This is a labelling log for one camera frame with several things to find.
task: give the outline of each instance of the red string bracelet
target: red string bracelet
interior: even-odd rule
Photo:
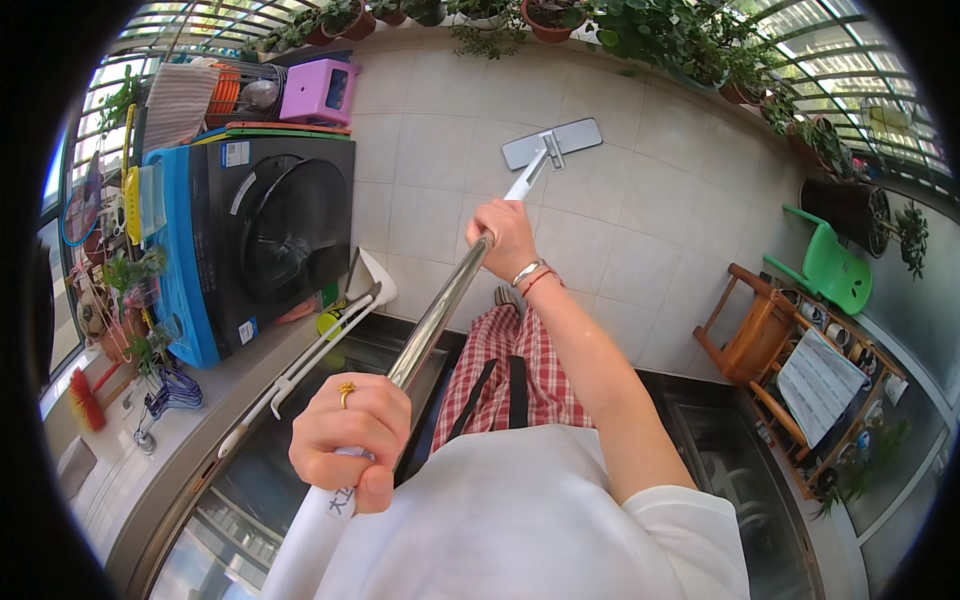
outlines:
[[[530,288],[532,288],[535,283],[537,283],[538,281],[540,281],[540,278],[541,278],[541,277],[543,277],[543,276],[545,276],[545,275],[549,275],[550,273],[553,273],[553,272],[550,271],[549,269],[547,269],[547,270],[544,271],[543,273],[539,274],[536,279],[534,279],[533,281],[530,282],[530,285],[527,286],[527,289],[523,290],[523,293],[520,294],[520,298],[521,298],[521,299],[526,298],[526,297],[527,297],[527,292],[530,291]]]

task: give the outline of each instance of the green plastic chair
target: green plastic chair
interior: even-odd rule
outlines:
[[[770,254],[764,254],[763,260],[793,277],[810,294],[823,296],[848,315],[863,310],[874,286],[870,265],[841,246],[836,232],[820,217],[790,204],[784,204],[783,208],[817,224],[806,247],[803,274],[794,272]]]

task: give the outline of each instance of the dustpan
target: dustpan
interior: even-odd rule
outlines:
[[[267,404],[270,404],[274,417],[280,419],[280,403],[358,323],[378,306],[396,298],[396,284],[387,274],[387,270],[370,256],[369,252],[357,248],[350,266],[345,295],[347,300],[350,300],[350,304],[344,310],[343,316],[325,331],[316,342],[311,344],[310,348],[307,348],[294,361],[294,364],[274,381],[274,385],[260,397],[250,412],[220,444],[220,449],[217,451],[219,458],[224,458],[236,447],[243,435],[247,433],[247,429],[253,423],[253,420]],[[340,331],[336,336],[333,339],[328,339],[338,329]]]

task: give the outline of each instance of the washing machine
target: washing machine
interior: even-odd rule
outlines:
[[[156,316],[205,369],[348,270],[354,142],[252,137],[158,150],[166,226]]]

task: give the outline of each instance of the mop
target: mop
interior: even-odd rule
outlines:
[[[510,168],[514,170],[526,168],[504,196],[504,200],[522,201],[548,161],[552,163],[555,170],[561,170],[566,166],[564,154],[589,148],[601,142],[596,122],[593,119],[584,119],[505,144],[503,153]],[[423,360],[436,346],[453,310],[466,292],[469,282],[473,280],[492,244],[493,238],[488,231],[474,242],[473,247],[461,260],[440,294],[427,308],[411,333],[406,346],[400,351],[396,362],[387,372],[387,376],[404,392]],[[386,272],[383,276],[390,281],[391,286],[394,285]],[[396,295],[395,287],[393,287],[393,294]],[[337,339],[339,340],[345,333],[342,332]],[[372,457],[369,452],[359,447],[336,448],[334,452]],[[262,600],[313,598],[317,594],[325,568],[333,556],[337,543],[353,517],[355,508],[353,488],[321,490],[311,487],[300,504],[297,515],[290,525],[290,531],[274,558],[259,597]]]

